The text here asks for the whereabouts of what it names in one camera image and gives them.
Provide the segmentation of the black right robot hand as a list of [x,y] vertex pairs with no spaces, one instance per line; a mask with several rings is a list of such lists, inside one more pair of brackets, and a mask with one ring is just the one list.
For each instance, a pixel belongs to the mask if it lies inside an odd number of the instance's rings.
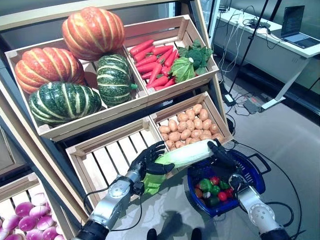
[[235,158],[220,143],[213,140],[209,141],[207,146],[212,153],[210,160],[213,170],[218,176],[229,178],[231,175],[241,172]]

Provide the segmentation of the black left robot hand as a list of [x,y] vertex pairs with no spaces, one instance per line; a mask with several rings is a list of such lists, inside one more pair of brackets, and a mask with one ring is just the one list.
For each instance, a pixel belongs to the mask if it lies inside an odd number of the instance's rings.
[[175,167],[174,163],[156,163],[156,160],[165,153],[164,149],[163,140],[144,149],[131,163],[128,171],[137,173],[139,181],[144,180],[146,174],[165,175],[171,172]]

